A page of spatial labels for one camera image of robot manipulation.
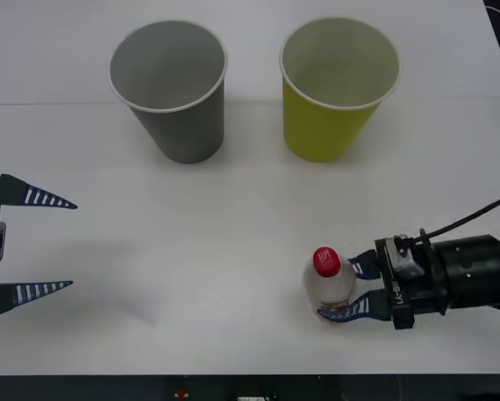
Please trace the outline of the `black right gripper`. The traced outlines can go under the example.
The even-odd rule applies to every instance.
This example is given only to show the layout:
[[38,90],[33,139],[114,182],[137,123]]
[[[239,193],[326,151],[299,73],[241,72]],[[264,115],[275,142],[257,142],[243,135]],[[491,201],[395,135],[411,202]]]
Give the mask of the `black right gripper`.
[[347,260],[358,279],[376,280],[382,276],[386,292],[371,290],[346,307],[318,309],[318,316],[333,323],[361,318],[392,320],[400,330],[413,327],[418,314],[446,313],[447,274],[427,238],[394,236],[377,240],[375,245],[376,251],[365,251]]

